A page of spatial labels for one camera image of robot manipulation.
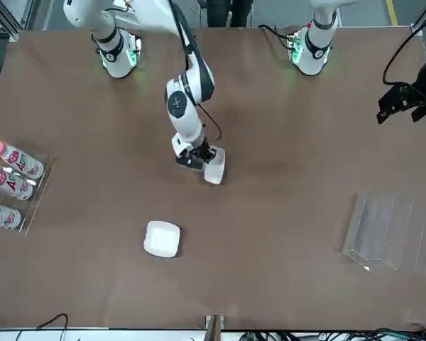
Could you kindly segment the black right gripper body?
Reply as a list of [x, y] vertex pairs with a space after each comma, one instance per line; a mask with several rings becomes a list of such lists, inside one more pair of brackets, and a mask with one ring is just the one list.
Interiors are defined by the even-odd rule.
[[182, 167], [194, 171], [203, 171], [208, 161], [208, 143], [204, 141], [198, 147], [191, 144], [180, 144], [175, 152], [175, 162]]

